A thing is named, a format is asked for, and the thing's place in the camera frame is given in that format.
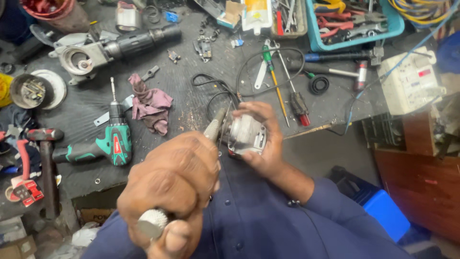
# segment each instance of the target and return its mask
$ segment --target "floor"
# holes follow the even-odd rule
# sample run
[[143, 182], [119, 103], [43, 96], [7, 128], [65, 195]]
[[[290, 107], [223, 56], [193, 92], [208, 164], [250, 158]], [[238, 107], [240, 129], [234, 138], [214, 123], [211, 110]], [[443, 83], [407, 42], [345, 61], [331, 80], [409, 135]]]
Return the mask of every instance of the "floor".
[[334, 165], [380, 186], [374, 156], [367, 148], [361, 122], [355, 122], [345, 136], [327, 130], [287, 139], [283, 143], [284, 159], [309, 176], [327, 176]]

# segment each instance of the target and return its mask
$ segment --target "hand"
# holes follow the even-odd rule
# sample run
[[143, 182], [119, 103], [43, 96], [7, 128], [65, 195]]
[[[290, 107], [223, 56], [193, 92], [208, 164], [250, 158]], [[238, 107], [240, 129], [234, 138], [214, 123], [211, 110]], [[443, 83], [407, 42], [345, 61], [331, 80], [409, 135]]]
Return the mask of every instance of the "hand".
[[[131, 240], [149, 259], [179, 259], [193, 253], [200, 240], [202, 210], [219, 188], [219, 170], [217, 147], [197, 131], [161, 144], [132, 167], [117, 208]], [[136, 225], [153, 208], [171, 212], [178, 220], [170, 222], [158, 240], [150, 241]]]
[[282, 158], [283, 135], [278, 119], [271, 105], [263, 102], [240, 103], [238, 110], [233, 111], [232, 114], [234, 117], [240, 117], [245, 113], [252, 115], [254, 119], [265, 125], [268, 130], [268, 138], [262, 155], [247, 151], [242, 155], [242, 158], [261, 176], [270, 179], [280, 173], [284, 165]]

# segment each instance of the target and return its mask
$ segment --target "navy blue shirt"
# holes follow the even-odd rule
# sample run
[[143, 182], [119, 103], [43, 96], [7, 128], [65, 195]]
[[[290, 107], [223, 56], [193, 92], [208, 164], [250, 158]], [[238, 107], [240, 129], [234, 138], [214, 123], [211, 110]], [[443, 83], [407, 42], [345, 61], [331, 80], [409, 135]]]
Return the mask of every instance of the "navy blue shirt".
[[[411, 258], [375, 218], [342, 195], [335, 184], [314, 178], [304, 206], [293, 206], [276, 186], [245, 162], [221, 156], [220, 189], [203, 211], [196, 259], [406, 259]], [[115, 211], [82, 259], [146, 258], [129, 239]]]

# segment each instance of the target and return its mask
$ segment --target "yellow container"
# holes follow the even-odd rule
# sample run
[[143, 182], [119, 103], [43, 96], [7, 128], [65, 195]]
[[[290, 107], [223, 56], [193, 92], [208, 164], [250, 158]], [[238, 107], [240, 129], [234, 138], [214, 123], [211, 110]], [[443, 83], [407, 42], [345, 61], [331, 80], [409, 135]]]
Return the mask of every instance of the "yellow container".
[[5, 107], [12, 103], [10, 97], [10, 83], [13, 77], [0, 73], [0, 107]]

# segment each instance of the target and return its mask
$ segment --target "cordless drill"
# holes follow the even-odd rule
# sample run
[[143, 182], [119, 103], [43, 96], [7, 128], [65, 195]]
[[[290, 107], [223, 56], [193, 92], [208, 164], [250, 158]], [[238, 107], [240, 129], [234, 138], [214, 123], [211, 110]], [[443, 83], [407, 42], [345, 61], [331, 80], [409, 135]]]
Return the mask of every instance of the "cordless drill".
[[114, 78], [111, 77], [113, 101], [109, 105], [109, 125], [105, 133], [92, 143], [76, 143], [53, 152], [56, 163], [90, 161], [104, 156], [113, 165], [121, 166], [131, 161], [131, 133], [124, 117], [123, 108], [116, 100]]

